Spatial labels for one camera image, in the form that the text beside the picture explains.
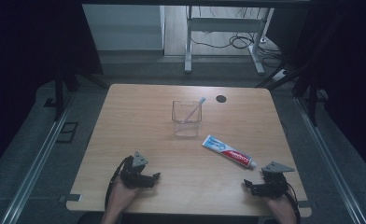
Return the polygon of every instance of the gray carpet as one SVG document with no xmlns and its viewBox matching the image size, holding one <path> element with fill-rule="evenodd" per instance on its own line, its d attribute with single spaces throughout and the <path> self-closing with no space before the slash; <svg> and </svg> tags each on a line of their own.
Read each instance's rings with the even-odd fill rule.
<svg viewBox="0 0 366 224">
<path fill-rule="evenodd" d="M 256 74 L 251 63 L 217 61 L 212 63 L 211 61 L 201 62 L 201 59 L 196 60 L 190 75 L 183 72 L 182 59 L 177 58 L 161 63 L 154 63 L 151 60 L 137 63 L 104 63 L 106 75 L 98 77 L 109 84 L 147 83 L 228 87 L 254 87 L 264 79 Z M 273 68 L 266 68 L 267 72 L 272 70 Z M 72 110 L 66 120 L 66 122 L 77 122 L 77 134 L 69 144 L 54 145 L 18 223 L 77 223 L 83 214 L 67 210 L 63 196 L 70 192 L 73 185 L 107 90 L 101 89 L 81 76 L 77 78 L 80 89 L 75 95 Z M 288 83 L 273 91 L 272 94 L 313 209 L 312 216 L 303 218 L 303 223 L 353 223 L 319 156 L 314 140 L 301 118 L 300 109 L 289 92 L 292 85 L 293 83 Z M 43 107 L 43 104 L 48 98 L 53 97 L 52 83 L 38 90 L 35 106 L 0 160 L 0 220 L 47 137 L 53 122 L 54 109 Z M 317 122 L 346 182 L 354 191 L 366 216 L 366 164 L 335 127 L 322 104 L 317 107 Z M 222 219 L 219 223 L 233 221 L 237 221 L 236 217 Z"/>
</svg>

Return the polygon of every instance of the red toothpaste label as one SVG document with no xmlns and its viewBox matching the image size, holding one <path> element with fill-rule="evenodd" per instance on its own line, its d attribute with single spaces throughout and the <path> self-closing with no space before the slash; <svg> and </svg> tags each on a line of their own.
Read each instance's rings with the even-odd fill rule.
<svg viewBox="0 0 366 224">
<path fill-rule="evenodd" d="M 224 150 L 224 151 L 221 151 L 221 153 L 227 157 L 229 157 L 230 159 L 233 159 L 241 164 L 243 164 L 244 166 L 249 166 L 249 162 L 250 162 L 250 159 L 238 152 L 238 151 L 232 151 L 232 150 Z"/>
</svg>

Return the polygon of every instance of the glass cup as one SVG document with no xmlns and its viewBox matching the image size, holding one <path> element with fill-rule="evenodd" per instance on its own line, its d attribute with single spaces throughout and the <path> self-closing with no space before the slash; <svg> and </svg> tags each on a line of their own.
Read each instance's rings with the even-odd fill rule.
<svg viewBox="0 0 366 224">
<path fill-rule="evenodd" d="M 172 121 L 175 136 L 198 136 L 202 115 L 202 105 L 198 101 L 174 101 Z"/>
</svg>

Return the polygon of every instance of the toothpaste tube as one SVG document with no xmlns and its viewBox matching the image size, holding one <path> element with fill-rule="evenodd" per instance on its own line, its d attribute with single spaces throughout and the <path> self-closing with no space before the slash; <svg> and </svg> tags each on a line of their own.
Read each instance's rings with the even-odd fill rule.
<svg viewBox="0 0 366 224">
<path fill-rule="evenodd" d="M 208 135 L 206 137 L 206 139 L 203 142 L 203 146 L 212 149 L 218 153 L 221 153 L 224 156 L 232 159 L 233 161 L 236 161 L 241 165 L 244 165 L 245 167 L 250 167 L 254 169 L 257 166 L 257 163 L 253 161 L 251 157 L 234 149 L 233 147 L 229 147 L 227 144 L 221 142 L 212 135 Z"/>
</svg>

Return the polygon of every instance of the human hand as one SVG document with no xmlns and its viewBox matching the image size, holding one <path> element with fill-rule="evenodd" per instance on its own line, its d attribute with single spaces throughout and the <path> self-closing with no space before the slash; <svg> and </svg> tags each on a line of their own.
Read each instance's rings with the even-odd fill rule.
<svg viewBox="0 0 366 224">
<path fill-rule="evenodd" d="M 261 197 L 270 208 L 275 219 L 280 224 L 297 224 L 296 215 L 293 207 L 286 195 L 282 195 L 279 198 L 273 199 L 268 197 Z"/>
<path fill-rule="evenodd" d="M 120 177 L 117 177 L 113 183 L 113 189 L 107 204 L 107 209 L 102 218 L 103 224 L 115 224 L 120 213 L 131 203 L 134 197 L 138 194 L 139 188 L 127 188 Z"/>
</svg>

